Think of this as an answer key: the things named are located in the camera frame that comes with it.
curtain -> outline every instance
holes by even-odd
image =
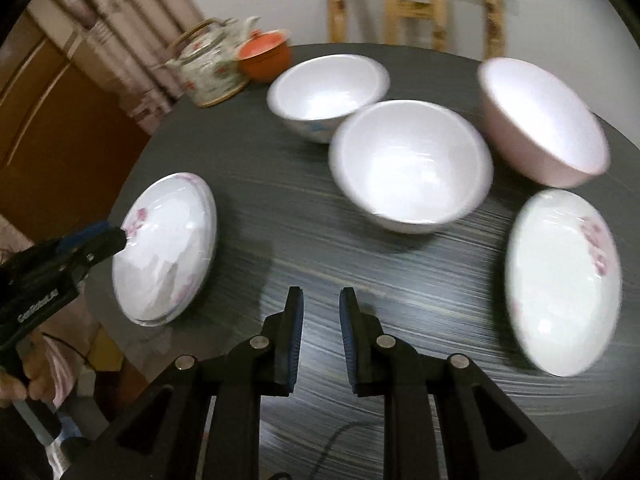
[[[28,13],[149,134],[182,94],[167,46],[202,20],[192,0],[32,0]]]

teapot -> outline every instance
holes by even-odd
[[[258,19],[209,18],[168,47],[174,59],[166,65],[177,73],[187,95],[199,107],[228,99],[247,85],[248,78],[238,69],[236,50],[250,38]],[[191,38],[193,41],[184,46]]]

orange lid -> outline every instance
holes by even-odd
[[[259,30],[254,30],[251,33],[251,39],[240,47],[238,57],[239,59],[247,59],[258,56],[258,54],[276,48],[284,41],[287,41],[287,37],[280,30],[272,30],[264,34],[260,33]]]

tabletop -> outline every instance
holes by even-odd
[[[326,54],[369,56],[390,74],[388,99],[419,99],[460,113],[480,131],[478,62],[431,50],[375,44],[293,49],[296,62]],[[305,295],[298,383],[288,399],[264,397],[260,463],[293,478],[382,478],[383,403],[348,384],[338,294],[356,289],[385,331],[420,352],[469,355],[586,479],[599,478],[640,418],[640,151],[604,121],[607,174],[574,190],[614,235],[623,269],[615,336],[603,357],[572,378],[552,377],[522,356],[504,306],[504,248],[523,204],[542,189],[492,153],[494,183],[471,214],[430,235],[370,224],[340,193],[327,146],[285,129],[265,86],[251,85],[211,108],[181,99],[149,141],[110,221],[177,171],[204,178],[215,196],[219,243],[194,303],[167,326],[145,328],[119,311],[111,264],[92,270],[88,304],[127,358],[150,380],[183,353],[227,352],[283,309],[289,286]]]

pink bowl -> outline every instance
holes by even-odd
[[[584,102],[556,76],[497,57],[478,69],[487,134],[517,171],[553,187],[575,187],[609,167],[609,146]]]

